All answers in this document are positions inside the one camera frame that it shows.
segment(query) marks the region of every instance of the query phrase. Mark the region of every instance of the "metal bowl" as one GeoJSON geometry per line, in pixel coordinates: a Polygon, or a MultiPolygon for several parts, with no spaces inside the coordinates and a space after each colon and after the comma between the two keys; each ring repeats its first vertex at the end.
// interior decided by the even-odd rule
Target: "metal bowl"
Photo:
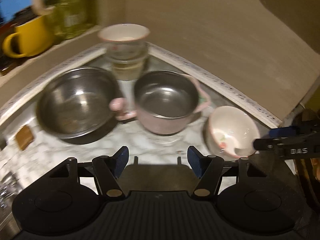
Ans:
{"type": "Polygon", "coordinates": [[[121,97],[111,72],[96,67],[69,70],[42,91],[36,107],[39,124],[48,133],[70,143],[96,141],[116,125],[109,109],[121,97]]]}

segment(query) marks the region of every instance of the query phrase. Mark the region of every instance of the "brown sponge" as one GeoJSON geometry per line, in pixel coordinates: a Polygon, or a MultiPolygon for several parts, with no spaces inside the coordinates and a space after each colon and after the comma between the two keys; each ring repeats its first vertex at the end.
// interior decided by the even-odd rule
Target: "brown sponge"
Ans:
{"type": "Polygon", "coordinates": [[[23,126],[16,134],[16,141],[19,148],[23,151],[34,140],[33,134],[29,126],[23,126]]]}

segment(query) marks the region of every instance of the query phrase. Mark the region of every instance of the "pot handle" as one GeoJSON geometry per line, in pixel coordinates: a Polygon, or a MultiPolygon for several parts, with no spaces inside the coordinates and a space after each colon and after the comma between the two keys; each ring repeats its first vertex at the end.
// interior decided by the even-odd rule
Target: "pot handle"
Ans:
{"type": "Polygon", "coordinates": [[[114,98],[109,103],[109,108],[111,111],[116,112],[116,119],[118,121],[128,120],[137,116],[136,111],[130,111],[125,113],[124,112],[125,105],[126,105],[125,98],[114,98]]]}
{"type": "Polygon", "coordinates": [[[190,79],[190,81],[195,85],[196,89],[198,90],[198,93],[199,93],[201,99],[204,99],[204,101],[200,102],[200,104],[193,111],[194,113],[201,112],[203,109],[205,109],[206,107],[208,107],[211,104],[210,96],[201,89],[200,83],[196,78],[194,78],[193,76],[187,75],[187,74],[182,74],[182,75],[187,77],[188,79],[190,79]]]}

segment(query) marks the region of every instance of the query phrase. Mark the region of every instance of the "white ceramic bowl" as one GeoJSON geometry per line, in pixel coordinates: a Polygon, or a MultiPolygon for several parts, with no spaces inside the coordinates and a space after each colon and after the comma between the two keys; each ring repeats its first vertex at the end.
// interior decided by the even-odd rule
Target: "white ceramic bowl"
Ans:
{"type": "Polygon", "coordinates": [[[210,152],[234,161],[255,152],[253,141],[260,138],[254,121],[232,106],[217,107],[209,116],[206,142],[210,152]]]}
{"type": "Polygon", "coordinates": [[[116,24],[99,31],[108,55],[114,59],[127,60],[138,56],[146,47],[144,39],[149,35],[147,27],[137,24],[116,24]]]}

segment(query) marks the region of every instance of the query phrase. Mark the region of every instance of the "green bottle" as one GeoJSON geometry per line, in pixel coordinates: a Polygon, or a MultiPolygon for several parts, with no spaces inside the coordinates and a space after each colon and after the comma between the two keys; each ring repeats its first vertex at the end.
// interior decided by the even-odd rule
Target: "green bottle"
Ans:
{"type": "Polygon", "coordinates": [[[46,15],[48,27],[59,40],[72,39],[96,23],[95,0],[33,0],[32,8],[46,15]]]}

